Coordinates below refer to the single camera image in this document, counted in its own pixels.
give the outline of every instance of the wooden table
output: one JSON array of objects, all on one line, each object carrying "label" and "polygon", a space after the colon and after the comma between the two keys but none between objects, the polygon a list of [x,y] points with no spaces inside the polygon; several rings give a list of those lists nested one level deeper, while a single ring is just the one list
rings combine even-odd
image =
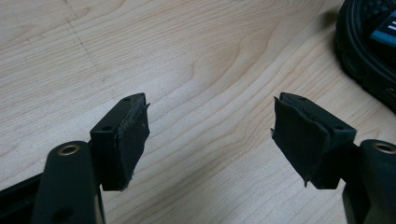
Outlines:
[{"label": "wooden table", "polygon": [[145,92],[151,135],[108,223],[345,223],[271,139],[274,96],[303,95],[368,138],[396,118],[340,68],[342,1],[0,2],[0,189]]}]

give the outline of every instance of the screw hole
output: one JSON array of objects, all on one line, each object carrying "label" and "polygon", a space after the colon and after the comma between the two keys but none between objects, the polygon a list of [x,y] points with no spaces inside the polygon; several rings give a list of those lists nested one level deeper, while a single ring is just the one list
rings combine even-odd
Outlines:
[{"label": "screw hole", "polygon": [[65,146],[65,147],[62,147],[61,149],[59,149],[58,154],[61,156],[68,156],[68,155],[76,153],[78,150],[79,150],[78,145],[69,145],[69,146]]},{"label": "screw hole", "polygon": [[52,223],[64,223],[70,220],[74,215],[74,210],[71,207],[61,208],[52,216]]},{"label": "screw hole", "polygon": [[393,146],[376,143],[376,144],[374,144],[374,147],[381,152],[385,152],[388,154],[396,154],[396,147],[393,147]]},{"label": "screw hole", "polygon": [[110,131],[110,130],[111,130],[111,126],[106,126],[102,129],[102,131],[105,131],[105,132]]}]

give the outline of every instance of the black plastic part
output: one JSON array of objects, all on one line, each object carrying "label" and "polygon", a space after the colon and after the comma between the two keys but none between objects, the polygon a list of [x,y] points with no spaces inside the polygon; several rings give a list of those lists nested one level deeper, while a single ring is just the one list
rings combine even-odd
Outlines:
[{"label": "black plastic part", "polygon": [[361,143],[358,160],[371,204],[365,223],[395,223],[396,146],[379,140],[365,140]]},{"label": "black plastic part", "polygon": [[144,93],[126,97],[91,130],[103,190],[128,187],[149,137],[148,106]]},{"label": "black plastic part", "polygon": [[368,34],[367,43],[384,63],[396,69],[396,11],[385,11],[372,22],[374,30]]},{"label": "black plastic part", "polygon": [[396,8],[395,0],[346,0],[336,24],[336,48],[346,72],[396,113],[396,70],[364,38],[365,23]]},{"label": "black plastic part", "polygon": [[339,155],[353,145],[356,130],[308,99],[282,92],[276,99],[273,139],[288,161],[317,189],[335,189]]},{"label": "black plastic part", "polygon": [[365,191],[356,190],[346,184],[343,203],[348,224],[361,224],[370,210],[370,201]]},{"label": "black plastic part", "polygon": [[41,174],[0,191],[0,223],[28,223]]},{"label": "black plastic part", "polygon": [[379,140],[353,144],[356,130],[304,97],[276,99],[273,138],[288,161],[317,189],[343,178],[349,224],[396,221],[396,146]]},{"label": "black plastic part", "polygon": [[87,143],[65,143],[49,153],[32,223],[105,223]]}]

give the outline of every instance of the metal grommet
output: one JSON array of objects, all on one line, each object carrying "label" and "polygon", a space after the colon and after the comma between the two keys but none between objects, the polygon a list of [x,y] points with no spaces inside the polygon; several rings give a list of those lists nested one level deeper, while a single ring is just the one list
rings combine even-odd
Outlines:
[{"label": "metal grommet", "polygon": [[373,143],[373,147],[378,151],[387,153],[387,154],[396,154],[396,146],[388,145],[384,143]]},{"label": "metal grommet", "polygon": [[69,156],[79,151],[79,149],[79,145],[68,145],[59,149],[58,154],[60,156]]}]

